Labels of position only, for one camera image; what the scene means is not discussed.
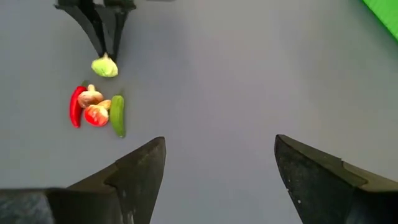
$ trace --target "red chili pepper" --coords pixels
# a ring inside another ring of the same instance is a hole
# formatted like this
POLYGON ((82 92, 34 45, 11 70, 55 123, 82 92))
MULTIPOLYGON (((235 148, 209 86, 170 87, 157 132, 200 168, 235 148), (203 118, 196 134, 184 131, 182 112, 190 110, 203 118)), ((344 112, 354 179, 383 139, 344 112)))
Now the red chili pepper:
POLYGON ((69 118, 70 121, 72 122, 73 127, 75 128, 80 128, 80 117, 81 117, 81 112, 83 111, 77 99, 80 93, 87 91, 86 86, 87 86, 87 81, 85 80, 80 86, 76 87, 75 91, 70 97, 69 118))

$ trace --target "gray table surface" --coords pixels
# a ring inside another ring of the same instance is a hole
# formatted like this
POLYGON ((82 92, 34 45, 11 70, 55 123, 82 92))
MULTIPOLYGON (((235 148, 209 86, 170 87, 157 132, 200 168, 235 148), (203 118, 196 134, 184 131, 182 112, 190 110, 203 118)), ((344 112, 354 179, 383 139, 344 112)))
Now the gray table surface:
POLYGON ((53 1, 0 1, 0 187, 66 187, 165 136, 152 223, 300 223, 274 159, 281 133, 398 180, 398 44, 361 1, 137 5, 106 80, 53 1), (71 127, 84 79, 125 89, 126 139, 71 127))

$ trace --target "green cloth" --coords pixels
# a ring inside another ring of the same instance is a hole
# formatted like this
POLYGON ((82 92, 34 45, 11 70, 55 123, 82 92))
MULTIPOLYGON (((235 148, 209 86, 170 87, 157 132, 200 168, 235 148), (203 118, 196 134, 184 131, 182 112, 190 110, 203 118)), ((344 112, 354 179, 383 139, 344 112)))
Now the green cloth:
POLYGON ((398 0, 364 0, 398 40, 398 0))

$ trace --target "toy vegetable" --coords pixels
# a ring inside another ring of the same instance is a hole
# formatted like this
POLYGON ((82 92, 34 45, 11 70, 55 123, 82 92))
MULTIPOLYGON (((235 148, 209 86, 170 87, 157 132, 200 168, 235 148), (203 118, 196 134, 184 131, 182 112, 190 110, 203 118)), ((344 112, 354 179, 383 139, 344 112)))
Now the toy vegetable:
POLYGON ((95 90, 95 86, 90 84, 87 87, 87 91, 80 93, 78 97, 79 105, 82 108, 86 108, 89 105, 97 105, 104 100, 104 96, 95 90))
POLYGON ((108 57, 107 53, 105 53, 103 57, 94 60, 91 64, 91 68, 99 76, 106 78, 115 77, 119 73, 118 66, 108 57))
POLYGON ((108 109, 110 107, 111 100, 104 100, 97 105, 89 105, 84 111, 86 121, 96 127, 104 126, 109 120, 108 109))
POLYGON ((83 93, 87 90, 86 88, 87 81, 85 80, 80 86, 76 87, 75 91, 73 92, 72 96, 70 97, 69 102, 69 118, 72 122, 73 127, 79 128, 80 127, 80 117, 82 108, 79 105, 78 97, 80 93, 83 93))
POLYGON ((124 129, 124 98, 121 93, 112 97, 109 115, 114 132, 119 137, 124 138, 126 135, 124 129))

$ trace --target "mushroom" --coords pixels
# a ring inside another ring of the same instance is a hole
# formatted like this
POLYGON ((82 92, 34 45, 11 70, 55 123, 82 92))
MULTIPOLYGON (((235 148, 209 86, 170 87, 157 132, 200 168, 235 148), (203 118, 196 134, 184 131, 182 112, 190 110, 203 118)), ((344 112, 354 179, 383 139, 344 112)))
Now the mushroom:
POLYGON ((95 90, 94 85, 90 84, 87 87, 87 91, 80 93, 77 100, 82 108, 87 108, 89 105, 96 105, 103 101, 104 96, 95 90))
POLYGON ((84 117, 93 126, 104 126, 109 120, 108 109, 111 107, 111 100, 104 100, 97 105, 89 105, 84 112, 84 117))

